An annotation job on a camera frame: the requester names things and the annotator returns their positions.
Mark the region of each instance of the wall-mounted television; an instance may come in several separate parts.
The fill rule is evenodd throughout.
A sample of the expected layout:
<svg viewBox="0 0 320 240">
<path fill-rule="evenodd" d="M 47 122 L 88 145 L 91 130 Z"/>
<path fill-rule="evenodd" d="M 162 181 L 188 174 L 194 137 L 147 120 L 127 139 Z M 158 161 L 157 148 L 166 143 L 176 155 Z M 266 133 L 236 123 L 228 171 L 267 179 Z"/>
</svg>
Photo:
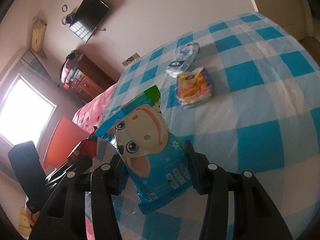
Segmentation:
<svg viewBox="0 0 320 240">
<path fill-rule="evenodd" d="M 110 10 L 111 8 L 101 0 L 83 0 L 69 29 L 87 43 Z"/>
</svg>

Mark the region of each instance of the blue checkered bedsheet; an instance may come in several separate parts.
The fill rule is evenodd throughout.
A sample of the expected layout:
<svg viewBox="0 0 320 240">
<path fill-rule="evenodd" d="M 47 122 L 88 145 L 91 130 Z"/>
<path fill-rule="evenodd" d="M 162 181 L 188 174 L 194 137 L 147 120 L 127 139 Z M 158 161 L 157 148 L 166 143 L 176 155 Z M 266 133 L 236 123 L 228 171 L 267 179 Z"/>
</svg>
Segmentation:
<svg viewBox="0 0 320 240">
<path fill-rule="evenodd" d="M 185 108 L 175 97 L 176 80 L 165 70 L 191 41 L 201 49 L 190 69 L 207 69 L 214 96 L 200 106 Z M 254 172 L 297 238 L 320 199 L 320 71 L 308 52 L 258 13 L 216 22 L 129 65 L 103 120 L 152 85 L 161 91 L 161 111 L 180 142 L 189 139 L 197 152 L 226 171 Z M 109 161 L 113 153 L 110 144 L 100 141 L 95 165 Z M 232 195 L 228 239 L 233 231 Z M 197 195 L 193 188 L 146 216 L 137 206 L 130 181 L 122 196 L 113 200 L 124 239 L 199 237 L 206 196 Z"/>
</svg>

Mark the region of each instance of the circular wall decoration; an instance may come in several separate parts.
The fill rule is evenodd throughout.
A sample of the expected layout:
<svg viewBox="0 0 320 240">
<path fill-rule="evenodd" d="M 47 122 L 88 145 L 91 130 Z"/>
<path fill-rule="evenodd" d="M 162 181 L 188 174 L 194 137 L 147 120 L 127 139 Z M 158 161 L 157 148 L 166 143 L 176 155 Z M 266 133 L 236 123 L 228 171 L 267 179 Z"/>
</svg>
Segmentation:
<svg viewBox="0 0 320 240">
<path fill-rule="evenodd" d="M 66 11 L 68 11 L 68 6 L 65 4 L 64 6 L 62 6 L 62 11 L 63 12 L 66 12 Z"/>
</svg>

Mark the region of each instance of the clothes pile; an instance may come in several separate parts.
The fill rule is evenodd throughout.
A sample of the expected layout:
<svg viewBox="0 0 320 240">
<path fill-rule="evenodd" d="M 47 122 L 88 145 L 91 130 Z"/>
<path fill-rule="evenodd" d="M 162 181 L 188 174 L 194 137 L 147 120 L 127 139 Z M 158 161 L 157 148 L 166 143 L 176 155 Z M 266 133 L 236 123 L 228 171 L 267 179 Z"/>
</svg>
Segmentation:
<svg viewBox="0 0 320 240">
<path fill-rule="evenodd" d="M 65 63 L 62 65 L 59 73 L 60 79 L 64 84 L 70 84 L 78 69 L 78 61 L 83 57 L 83 52 L 79 49 L 73 50 L 67 57 Z"/>
</svg>

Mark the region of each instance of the snack package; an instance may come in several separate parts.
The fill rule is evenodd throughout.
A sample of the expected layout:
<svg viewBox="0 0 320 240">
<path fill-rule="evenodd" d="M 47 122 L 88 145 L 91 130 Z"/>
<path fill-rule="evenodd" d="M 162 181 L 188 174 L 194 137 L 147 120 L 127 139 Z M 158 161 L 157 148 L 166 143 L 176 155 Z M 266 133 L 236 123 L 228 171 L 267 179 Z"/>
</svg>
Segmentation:
<svg viewBox="0 0 320 240">
<path fill-rule="evenodd" d="M 187 158 L 161 114 L 157 86 L 111 114 L 95 134 L 109 138 L 120 154 L 143 214 L 163 207 L 191 186 Z"/>
<path fill-rule="evenodd" d="M 177 77 L 178 74 L 185 72 L 195 60 L 199 49 L 198 43 L 189 43 L 174 57 L 173 61 L 167 67 L 167 73 L 172 77 Z"/>
<path fill-rule="evenodd" d="M 177 98 L 183 106 L 212 97 L 212 83 L 204 67 L 179 74 L 176 85 Z"/>
</svg>

